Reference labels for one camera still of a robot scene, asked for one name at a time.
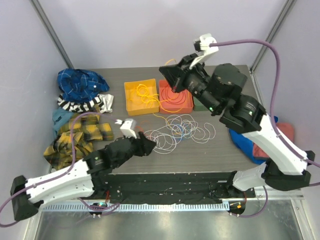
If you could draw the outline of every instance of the blue plaid shirt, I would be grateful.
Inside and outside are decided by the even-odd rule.
[[[101,92],[109,91],[106,80],[94,71],[66,68],[58,73],[63,99],[77,104],[91,101]]]

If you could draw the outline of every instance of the blue cloth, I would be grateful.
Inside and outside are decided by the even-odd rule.
[[[278,117],[274,116],[274,120],[277,123]],[[235,131],[229,129],[230,137],[234,145],[240,149],[248,158],[251,159],[255,164],[263,164],[266,160],[255,158],[254,151],[254,143],[248,138],[244,137],[242,134],[236,133]]]
[[[63,99],[77,104],[90,102],[99,93],[109,91],[106,80],[89,70],[66,68],[58,73],[57,81]]]
[[[52,121],[53,121],[53,136],[57,138],[57,133],[59,129],[69,122],[74,112],[66,111],[59,107],[57,110],[54,110],[52,113]]]

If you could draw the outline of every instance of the tangled white cable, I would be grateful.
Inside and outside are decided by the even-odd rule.
[[[206,127],[208,125],[213,128],[213,134],[212,130]],[[192,139],[197,144],[206,144],[209,140],[215,138],[216,129],[212,124],[206,122],[203,128],[199,127],[198,122],[190,114],[174,114],[165,119],[165,126],[156,130],[148,130],[144,133],[150,140],[156,142],[156,146],[153,149],[156,153],[169,154],[176,149],[183,139]]]

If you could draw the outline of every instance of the gray floor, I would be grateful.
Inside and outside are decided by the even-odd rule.
[[[249,201],[245,214],[256,213],[263,204],[264,200]],[[128,212],[114,213],[100,219],[93,219],[87,212],[43,212],[35,238],[35,240],[150,239],[300,240],[303,238],[290,200],[269,201],[265,211],[253,218],[236,218],[229,216],[226,211]]]
[[[256,97],[248,67],[246,65],[237,67],[248,76],[243,93]],[[94,69],[95,72],[105,77],[110,86],[108,93],[114,95],[113,113],[110,115],[118,119],[128,117],[124,82],[164,79],[158,69],[158,67]],[[206,70],[211,75],[214,67],[209,66]],[[227,128],[219,122],[218,116],[212,117],[208,111],[193,111],[191,115],[200,126],[203,126],[205,122],[214,125],[216,136],[213,140],[206,144],[197,144],[191,139],[184,140],[170,154],[161,155],[154,152],[148,157],[133,157],[120,168],[115,169],[114,173],[231,172],[256,166],[233,145]],[[139,124],[142,121],[148,121],[141,125],[145,131],[155,130],[165,125],[163,119],[152,114],[135,116],[134,119]],[[121,137],[119,128],[115,125],[111,127],[115,136]],[[98,149],[105,144],[105,142],[97,142],[94,146]]]

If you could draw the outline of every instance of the pink cloth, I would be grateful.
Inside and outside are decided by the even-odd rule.
[[[295,129],[290,123],[276,123],[276,126],[291,140],[291,142],[294,142]],[[255,158],[269,158],[269,156],[255,143],[253,143],[253,156]]]

